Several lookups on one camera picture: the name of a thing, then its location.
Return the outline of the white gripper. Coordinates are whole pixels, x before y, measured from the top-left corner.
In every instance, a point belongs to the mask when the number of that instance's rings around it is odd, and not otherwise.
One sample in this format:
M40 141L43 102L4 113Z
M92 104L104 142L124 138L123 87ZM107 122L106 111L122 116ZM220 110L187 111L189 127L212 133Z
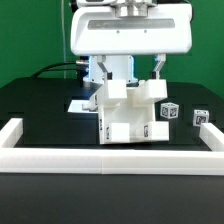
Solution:
M70 48L79 56L97 56L104 80L113 73L109 55L153 55L152 79L159 79L165 54L186 53L192 46L192 5L155 0L77 0Z

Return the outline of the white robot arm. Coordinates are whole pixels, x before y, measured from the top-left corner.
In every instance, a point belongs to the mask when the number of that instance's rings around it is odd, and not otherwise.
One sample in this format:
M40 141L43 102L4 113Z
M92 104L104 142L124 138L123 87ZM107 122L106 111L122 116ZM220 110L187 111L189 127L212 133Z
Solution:
M182 54L192 46L193 7L185 0L76 0L70 48L87 56L84 83L101 85L106 79L134 83L135 55L153 55L159 74L168 54Z

